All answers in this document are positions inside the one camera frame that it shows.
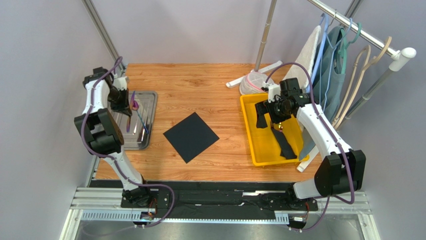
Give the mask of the iridescent spoon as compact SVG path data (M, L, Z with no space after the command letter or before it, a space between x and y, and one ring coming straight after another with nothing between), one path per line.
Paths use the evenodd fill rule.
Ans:
M143 126L143 129L144 129L145 133L148 134L149 130L146 127L146 124L145 124L144 120L142 119L141 113L139 112L139 104L135 100L135 96L136 96L136 92L133 91L133 93L131 95L131 98L130 98L130 108L131 108L132 111L135 111L137 113L137 116L138 116L138 118L139 118L139 120L141 122L141 125Z

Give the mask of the black paper napkin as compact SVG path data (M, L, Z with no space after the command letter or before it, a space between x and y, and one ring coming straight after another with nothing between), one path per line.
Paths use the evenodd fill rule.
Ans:
M192 161L220 139L196 112L163 135L185 163Z

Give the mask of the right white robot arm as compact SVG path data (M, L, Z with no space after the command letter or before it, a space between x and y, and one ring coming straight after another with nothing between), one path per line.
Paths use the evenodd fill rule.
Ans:
M265 114L274 124L295 117L307 130L322 157L313 178L293 184L297 199L335 197L353 204L355 191L362 186L366 156L362 150L353 150L333 128L313 93L304 93L296 78L279 84L263 82L268 99L255 104L257 128L266 128ZM350 199L340 198L349 193Z

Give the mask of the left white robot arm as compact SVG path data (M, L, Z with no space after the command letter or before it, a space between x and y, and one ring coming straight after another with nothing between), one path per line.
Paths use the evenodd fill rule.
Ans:
M86 105L82 115L74 118L74 124L89 153L104 159L119 176L122 197L134 206L148 207L153 196L126 155L123 133L113 117L113 113L127 116L126 131L130 131L131 117L139 110L139 104L134 94L129 94L128 81L103 67L93 69L82 82L87 92Z

